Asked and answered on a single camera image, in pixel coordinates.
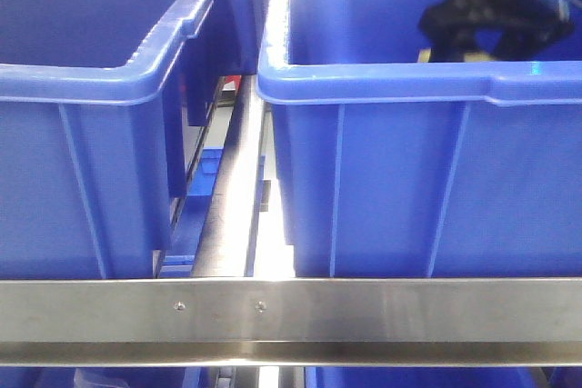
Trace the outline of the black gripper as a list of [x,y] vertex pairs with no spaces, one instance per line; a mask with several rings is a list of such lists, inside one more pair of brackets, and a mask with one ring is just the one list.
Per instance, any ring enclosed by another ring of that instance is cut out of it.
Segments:
[[526,61],[571,36],[574,0],[443,0],[418,23],[429,62]]

